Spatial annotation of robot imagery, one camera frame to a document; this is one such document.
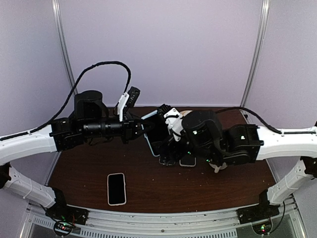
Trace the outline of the light blue phone case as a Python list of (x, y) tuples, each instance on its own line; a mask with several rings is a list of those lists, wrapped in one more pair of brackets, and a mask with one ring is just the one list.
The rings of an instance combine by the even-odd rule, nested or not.
[(162, 130), (162, 123), (158, 116), (158, 111), (154, 110), (144, 116), (141, 119), (147, 119), (152, 121), (155, 124), (155, 128), (149, 131), (148, 133), (144, 134), (144, 138), (149, 146), (149, 149), (154, 157), (159, 157), (159, 149), (158, 144), (162, 142), (163, 133)]

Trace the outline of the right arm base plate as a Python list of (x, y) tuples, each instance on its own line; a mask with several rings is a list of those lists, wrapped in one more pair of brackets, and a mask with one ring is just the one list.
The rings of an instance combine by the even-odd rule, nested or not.
[(236, 212), (240, 224), (246, 224), (279, 215), (279, 207), (261, 202), (258, 205), (240, 208)]

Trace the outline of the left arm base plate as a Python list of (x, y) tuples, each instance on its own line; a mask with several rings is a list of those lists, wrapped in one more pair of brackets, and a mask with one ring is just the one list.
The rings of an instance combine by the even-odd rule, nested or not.
[(68, 222), (72, 225), (85, 225), (89, 211), (87, 209), (68, 206), (66, 210), (58, 212), (52, 208), (45, 209), (46, 215), (56, 221)]

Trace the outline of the light blue smartphone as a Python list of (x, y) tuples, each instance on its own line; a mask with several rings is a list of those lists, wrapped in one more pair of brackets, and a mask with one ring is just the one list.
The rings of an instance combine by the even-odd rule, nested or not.
[(158, 115), (158, 111), (152, 111), (143, 117), (146, 121), (150, 121), (155, 124), (154, 129), (151, 129), (149, 132), (144, 134), (144, 137), (149, 145), (150, 151), (154, 157), (159, 157), (158, 146), (161, 142), (169, 136), (167, 124), (165, 121)]

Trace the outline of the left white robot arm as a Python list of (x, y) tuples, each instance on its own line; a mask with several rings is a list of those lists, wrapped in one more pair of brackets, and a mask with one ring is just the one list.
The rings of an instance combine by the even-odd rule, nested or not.
[(127, 111), (134, 107), (140, 90), (131, 87), (121, 95), (117, 113), (109, 116), (103, 95), (89, 90), (75, 96), (74, 111), (67, 118), (54, 119), (41, 129), (8, 135), (0, 139), (0, 187), (52, 210), (60, 220), (71, 216), (62, 191), (46, 187), (19, 173), (11, 161), (46, 152), (61, 152), (95, 138), (108, 142), (120, 137), (123, 143), (134, 140), (154, 127)]

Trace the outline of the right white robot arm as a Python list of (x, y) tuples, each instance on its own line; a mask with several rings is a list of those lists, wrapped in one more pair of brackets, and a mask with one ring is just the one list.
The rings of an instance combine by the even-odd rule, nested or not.
[(164, 115), (175, 142), (194, 157), (204, 158), (215, 173), (229, 165), (254, 163), (269, 158), (299, 156), (291, 171), (264, 193), (254, 215), (264, 219), (286, 197), (317, 176), (317, 128), (275, 129), (269, 125), (239, 124), (224, 130), (212, 110)]

